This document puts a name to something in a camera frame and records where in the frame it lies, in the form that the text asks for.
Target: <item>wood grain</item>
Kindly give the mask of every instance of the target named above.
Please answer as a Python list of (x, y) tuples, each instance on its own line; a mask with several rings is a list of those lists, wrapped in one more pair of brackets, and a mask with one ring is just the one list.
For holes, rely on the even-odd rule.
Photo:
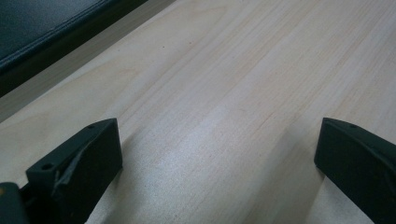
[(179, 0), (0, 124), (0, 181), (115, 117), (89, 223), (371, 223), (313, 157), (323, 117), (396, 143), (395, 70), (393, 0)]

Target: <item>clamp jaw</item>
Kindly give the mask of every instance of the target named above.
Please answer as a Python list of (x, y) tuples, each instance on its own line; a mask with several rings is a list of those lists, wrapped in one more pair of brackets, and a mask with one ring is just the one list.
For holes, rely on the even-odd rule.
[(0, 223), (85, 223), (122, 167), (116, 119), (82, 129), (27, 171), (0, 184)]

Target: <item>screw hole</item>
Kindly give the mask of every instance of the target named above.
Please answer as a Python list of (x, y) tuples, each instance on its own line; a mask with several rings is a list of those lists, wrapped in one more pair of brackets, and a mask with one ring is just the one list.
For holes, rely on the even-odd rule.
[(52, 167), (53, 167), (53, 164), (52, 164), (52, 163), (47, 163), (47, 164), (41, 166), (41, 169), (42, 169), (42, 170), (49, 170), (49, 169), (51, 169)]

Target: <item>black plastic part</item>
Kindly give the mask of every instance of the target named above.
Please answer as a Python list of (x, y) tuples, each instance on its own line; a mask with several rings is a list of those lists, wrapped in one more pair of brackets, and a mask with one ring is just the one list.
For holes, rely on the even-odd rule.
[(148, 0), (1, 0), (0, 97)]
[(396, 146), (361, 127), (324, 119), (315, 164), (374, 223), (396, 223)]
[(117, 120), (96, 122), (26, 171), (29, 183), (18, 194), (25, 211), (21, 211), (20, 203), (14, 203), (17, 208), (4, 203), (0, 206), (15, 214), (27, 214), (33, 224), (85, 223), (121, 167)]
[(20, 190), (14, 183), (0, 184), (0, 223), (29, 223)]

